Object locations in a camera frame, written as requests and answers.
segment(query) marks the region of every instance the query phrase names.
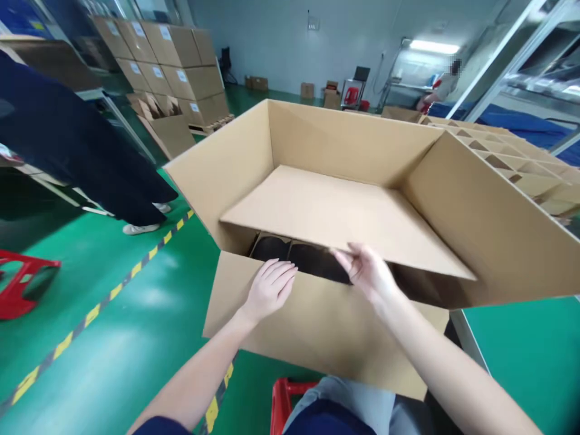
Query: box flap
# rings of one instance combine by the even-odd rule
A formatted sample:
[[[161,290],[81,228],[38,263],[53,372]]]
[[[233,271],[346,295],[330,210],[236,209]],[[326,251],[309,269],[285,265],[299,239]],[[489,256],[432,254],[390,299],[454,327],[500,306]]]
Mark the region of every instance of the box flap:
[[[397,191],[278,166],[222,222],[317,245],[373,246],[387,261],[475,279]]]
[[[205,319],[212,337],[246,300],[262,262],[221,252]],[[447,310],[414,303],[443,332]],[[242,348],[423,400],[427,386],[352,286],[298,273],[281,310],[264,319]]]

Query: gray pants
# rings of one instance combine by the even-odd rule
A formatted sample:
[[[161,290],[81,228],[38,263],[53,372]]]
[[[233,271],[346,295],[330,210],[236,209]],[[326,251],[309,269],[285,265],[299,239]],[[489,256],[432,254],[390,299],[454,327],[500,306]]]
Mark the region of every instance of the gray pants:
[[[284,432],[298,414],[318,399],[327,399],[348,409],[377,435],[433,434],[431,416],[424,403],[336,376],[325,376],[306,392],[288,417]]]

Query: sleeve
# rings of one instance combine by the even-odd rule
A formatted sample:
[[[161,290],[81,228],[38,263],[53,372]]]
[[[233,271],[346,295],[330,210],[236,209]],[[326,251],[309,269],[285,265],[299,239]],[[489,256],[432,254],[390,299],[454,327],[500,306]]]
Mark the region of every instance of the sleeve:
[[[180,423],[167,417],[152,417],[139,427],[133,435],[192,435]]]

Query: hand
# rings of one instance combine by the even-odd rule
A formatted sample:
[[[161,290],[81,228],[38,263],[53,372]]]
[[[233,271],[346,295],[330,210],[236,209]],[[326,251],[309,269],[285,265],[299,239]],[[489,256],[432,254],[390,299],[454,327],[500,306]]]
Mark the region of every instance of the hand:
[[[291,262],[268,260],[258,270],[240,311],[253,323],[279,310],[290,296],[298,268]]]
[[[349,243],[350,252],[331,250],[338,263],[349,274],[350,281],[366,296],[380,314],[387,297],[398,290],[391,271],[369,246]]]

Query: white sneaker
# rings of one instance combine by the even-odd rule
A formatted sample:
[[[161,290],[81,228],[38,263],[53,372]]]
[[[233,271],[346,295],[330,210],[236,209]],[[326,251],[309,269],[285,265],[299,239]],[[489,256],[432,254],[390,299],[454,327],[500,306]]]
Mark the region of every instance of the white sneaker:
[[[145,227],[138,227],[136,225],[127,224],[123,227],[123,232],[128,236],[136,236],[137,234],[150,233],[156,231],[160,227],[159,224],[146,225]]]
[[[171,207],[167,203],[159,204],[157,202],[154,202],[153,205],[157,207],[157,210],[159,210],[162,213],[169,213],[171,211]]]

